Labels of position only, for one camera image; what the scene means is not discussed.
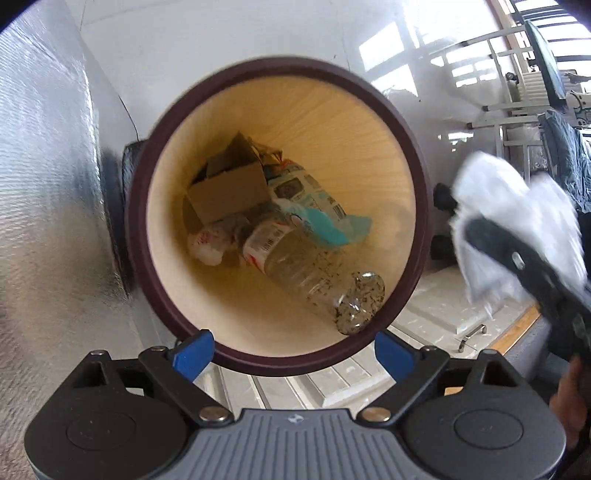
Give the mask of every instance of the gray gripper base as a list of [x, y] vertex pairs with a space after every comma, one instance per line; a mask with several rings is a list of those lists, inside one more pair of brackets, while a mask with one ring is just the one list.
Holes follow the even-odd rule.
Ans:
[[158, 480], [433, 480], [387, 430], [357, 425], [349, 410], [243, 410], [206, 429]]

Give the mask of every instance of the blue fabric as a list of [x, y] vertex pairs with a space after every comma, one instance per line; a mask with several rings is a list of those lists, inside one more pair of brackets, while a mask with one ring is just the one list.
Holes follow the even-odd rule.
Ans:
[[538, 120], [552, 178], [570, 195], [578, 212], [591, 212], [591, 160], [581, 132], [554, 110], [542, 113]]

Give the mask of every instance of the hand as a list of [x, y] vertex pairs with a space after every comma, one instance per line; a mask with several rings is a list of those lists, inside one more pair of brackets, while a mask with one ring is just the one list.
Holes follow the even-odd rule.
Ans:
[[579, 442], [579, 434], [587, 420], [587, 405], [579, 393], [579, 378], [583, 371], [581, 359], [574, 357], [569, 370], [558, 384], [558, 392], [550, 399], [550, 410], [560, 420], [566, 432], [566, 448], [572, 450]]

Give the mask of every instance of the drawer handle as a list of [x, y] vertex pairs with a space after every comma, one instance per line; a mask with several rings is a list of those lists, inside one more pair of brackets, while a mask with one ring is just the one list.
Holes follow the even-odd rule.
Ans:
[[472, 330], [471, 332], [468, 332], [467, 334], [464, 335], [464, 338], [460, 342], [460, 348], [457, 349], [457, 352], [462, 353], [464, 351], [464, 346], [465, 346], [466, 342], [468, 340], [470, 340], [472, 338], [472, 336], [476, 335], [477, 333], [486, 333], [486, 325], [484, 323], [481, 323], [474, 330]]

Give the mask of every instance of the trash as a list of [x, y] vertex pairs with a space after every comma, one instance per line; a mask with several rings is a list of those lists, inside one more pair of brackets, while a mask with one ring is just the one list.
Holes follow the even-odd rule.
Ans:
[[271, 201], [262, 164], [241, 134], [207, 159], [187, 198], [204, 225]]
[[244, 259], [275, 284], [335, 322], [344, 335], [359, 332], [380, 309], [383, 279], [348, 265], [339, 248], [314, 243], [279, 214], [264, 216], [237, 234]]
[[344, 335], [363, 329], [381, 308], [383, 279], [349, 265], [339, 248], [363, 240], [371, 219], [347, 215], [281, 150], [239, 133], [207, 159], [187, 200], [204, 225], [187, 240], [202, 263], [219, 265], [238, 247], [247, 263], [328, 315]]
[[271, 198], [285, 214], [295, 216], [328, 246], [362, 241], [371, 229], [371, 218], [347, 215], [304, 167], [284, 159], [281, 150], [254, 142], [251, 148], [263, 165]]
[[244, 215], [235, 214], [204, 226], [187, 238], [189, 253], [205, 265], [219, 265], [224, 253], [235, 243], [236, 229], [246, 224]]

